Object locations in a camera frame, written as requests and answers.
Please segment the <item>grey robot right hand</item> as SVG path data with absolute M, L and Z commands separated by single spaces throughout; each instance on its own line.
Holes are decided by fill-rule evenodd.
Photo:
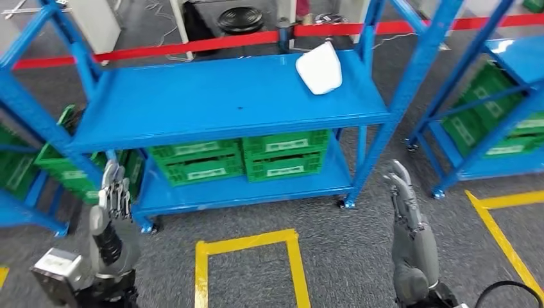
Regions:
M 383 175 L 394 209 L 393 285 L 399 307 L 410 307 L 428 298 L 439 283 L 439 260 L 432 227 L 421 212 L 407 168 L 390 162 Z

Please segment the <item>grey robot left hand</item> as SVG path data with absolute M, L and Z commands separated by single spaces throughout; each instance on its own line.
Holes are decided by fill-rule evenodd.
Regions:
M 130 180 L 124 172 L 116 160 L 106 163 L 98 204 L 90 208 L 90 261 L 100 278 L 133 270 L 140 257 L 140 229 L 133 221 Z

